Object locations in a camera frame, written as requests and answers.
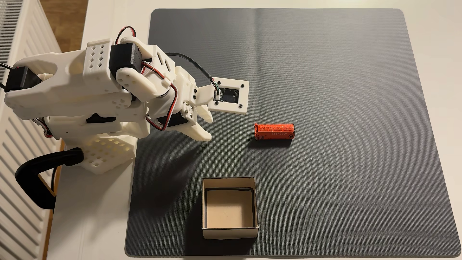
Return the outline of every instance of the battery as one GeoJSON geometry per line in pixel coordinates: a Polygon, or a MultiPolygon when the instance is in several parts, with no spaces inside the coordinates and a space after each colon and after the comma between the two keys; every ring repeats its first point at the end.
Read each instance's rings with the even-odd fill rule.
{"type": "Polygon", "coordinates": [[[293,124],[255,124],[255,139],[293,139],[293,124]]]}

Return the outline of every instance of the white 3d-printed robot arm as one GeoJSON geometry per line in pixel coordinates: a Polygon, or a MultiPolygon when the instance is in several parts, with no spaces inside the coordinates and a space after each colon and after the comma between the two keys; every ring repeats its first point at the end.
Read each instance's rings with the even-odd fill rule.
{"type": "Polygon", "coordinates": [[[16,62],[5,103],[21,119],[34,119],[46,137],[81,147],[85,159],[80,165],[103,173],[134,157],[133,146],[117,136],[144,138],[152,125],[208,141],[212,135],[197,123],[198,115],[212,123],[210,110],[247,112],[248,81],[209,79],[210,85],[197,87],[158,46],[136,37],[116,45],[104,39],[85,50],[16,62]]]}

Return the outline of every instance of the white radiator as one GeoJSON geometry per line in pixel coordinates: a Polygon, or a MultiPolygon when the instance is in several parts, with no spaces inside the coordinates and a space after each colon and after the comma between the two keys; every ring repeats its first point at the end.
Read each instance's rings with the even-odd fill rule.
{"type": "MultiPolygon", "coordinates": [[[[38,0],[0,0],[0,62],[13,65],[34,54],[61,50],[38,0]]],[[[0,69],[5,84],[8,71],[0,69]]],[[[49,210],[37,207],[17,184],[22,163],[59,150],[41,127],[19,119],[0,93],[0,259],[42,259],[49,210]]],[[[41,175],[51,181],[51,171],[41,175]]]]}

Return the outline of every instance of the desk mat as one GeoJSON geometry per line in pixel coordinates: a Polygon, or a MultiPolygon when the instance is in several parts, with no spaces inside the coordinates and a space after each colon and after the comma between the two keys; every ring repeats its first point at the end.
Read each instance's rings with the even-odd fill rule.
{"type": "Polygon", "coordinates": [[[209,142],[154,128],[138,141],[128,255],[460,253],[400,10],[157,9],[149,44],[250,81],[249,112],[198,120],[209,142]],[[254,123],[295,138],[257,142],[254,123]],[[202,239],[201,178],[227,176],[256,177],[256,239],[202,239]]]}

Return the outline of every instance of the open box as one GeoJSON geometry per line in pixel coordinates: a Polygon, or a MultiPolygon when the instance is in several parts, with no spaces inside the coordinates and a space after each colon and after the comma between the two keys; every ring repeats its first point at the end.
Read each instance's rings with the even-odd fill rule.
{"type": "Polygon", "coordinates": [[[255,177],[202,179],[205,239],[258,236],[255,177]]]}

